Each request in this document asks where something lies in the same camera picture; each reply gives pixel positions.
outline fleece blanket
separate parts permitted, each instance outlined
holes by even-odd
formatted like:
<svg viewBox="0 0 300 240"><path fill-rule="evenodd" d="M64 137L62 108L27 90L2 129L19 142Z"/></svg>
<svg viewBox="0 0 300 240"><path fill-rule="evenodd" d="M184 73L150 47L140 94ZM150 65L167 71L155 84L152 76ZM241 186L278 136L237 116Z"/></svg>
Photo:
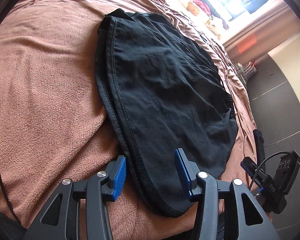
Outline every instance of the fleece blanket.
<svg viewBox="0 0 300 240"><path fill-rule="evenodd" d="M20 0L0 25L0 169L24 227L63 178L87 179L119 154L94 78L97 29L117 8L163 14L210 53L233 98L239 126L221 179L250 182L240 167L245 156L256 160L247 92L224 48L173 5L165 0ZM163 239L193 228L196 205L179 218L160 217L143 203L128 176L108 211L114 239ZM12 218L1 189L0 212Z"/></svg>

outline blue clip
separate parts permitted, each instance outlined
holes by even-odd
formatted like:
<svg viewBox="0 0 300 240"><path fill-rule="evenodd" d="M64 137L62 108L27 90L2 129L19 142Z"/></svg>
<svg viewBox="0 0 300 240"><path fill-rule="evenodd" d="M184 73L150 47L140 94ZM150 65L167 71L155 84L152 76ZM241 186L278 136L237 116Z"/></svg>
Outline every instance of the blue clip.
<svg viewBox="0 0 300 240"><path fill-rule="evenodd" d="M197 186L196 174L200 171L197 164L188 161L182 148L175 150L174 162L177 168L182 190L186 198L190 201L195 195L201 193L201 188Z"/></svg>
<svg viewBox="0 0 300 240"><path fill-rule="evenodd" d="M126 157L119 155L117 160L108 163L108 182L102 188L106 201L114 202L120 196L127 175Z"/></svg>

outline bed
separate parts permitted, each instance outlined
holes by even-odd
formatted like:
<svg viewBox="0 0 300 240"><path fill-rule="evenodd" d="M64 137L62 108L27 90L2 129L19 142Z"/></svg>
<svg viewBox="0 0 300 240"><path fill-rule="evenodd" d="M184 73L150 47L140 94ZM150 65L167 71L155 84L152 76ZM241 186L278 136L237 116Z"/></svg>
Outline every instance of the bed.
<svg viewBox="0 0 300 240"><path fill-rule="evenodd" d="M209 52L239 126L220 179L250 183L240 167L246 156L256 161L247 92L218 40L177 0L20 0L0 25L0 170L24 227L63 178L86 179L119 154L94 79L97 29L117 8L163 14ZM12 218L1 189L0 211ZM158 216L128 176L108 212L114 239L164 239L193 227L196 205L179 218Z"/></svg>

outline black garment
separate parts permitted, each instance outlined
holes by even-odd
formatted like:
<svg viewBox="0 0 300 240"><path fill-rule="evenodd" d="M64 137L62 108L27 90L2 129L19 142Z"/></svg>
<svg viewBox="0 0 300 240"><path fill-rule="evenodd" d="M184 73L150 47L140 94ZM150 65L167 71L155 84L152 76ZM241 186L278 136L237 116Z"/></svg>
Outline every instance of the black garment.
<svg viewBox="0 0 300 240"><path fill-rule="evenodd" d="M18 222L0 212L0 240L22 240L26 233Z"/></svg>
<svg viewBox="0 0 300 240"><path fill-rule="evenodd" d="M106 15L99 27L95 77L130 173L146 203L178 217L182 193L174 151L218 178L237 135L230 95L209 54L162 15Z"/></svg>

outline black gripper frame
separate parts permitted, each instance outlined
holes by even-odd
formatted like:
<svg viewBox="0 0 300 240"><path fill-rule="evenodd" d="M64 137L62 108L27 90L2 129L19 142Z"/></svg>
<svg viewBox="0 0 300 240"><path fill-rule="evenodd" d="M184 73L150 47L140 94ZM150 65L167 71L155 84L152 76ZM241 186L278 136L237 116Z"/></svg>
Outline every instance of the black gripper frame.
<svg viewBox="0 0 300 240"><path fill-rule="evenodd" d="M280 240L265 211L241 180L225 182L200 172L181 148L175 152L175 165L185 196L198 202L191 240L217 239L219 199L225 202L224 240Z"/></svg>
<svg viewBox="0 0 300 240"><path fill-rule="evenodd" d="M118 173L114 170L118 168L114 164L117 161L124 162L125 165L125 157L120 155L116 161L108 164L104 177L95 174L90 179L79 182L71 179L60 182L35 217L23 240L79 240L81 199L86 199L87 239L112 240L106 201L115 199L111 200L111 196L107 196L107 191L112 194L113 189L105 186L108 182L111 185L114 183L110 182L109 177Z"/></svg>

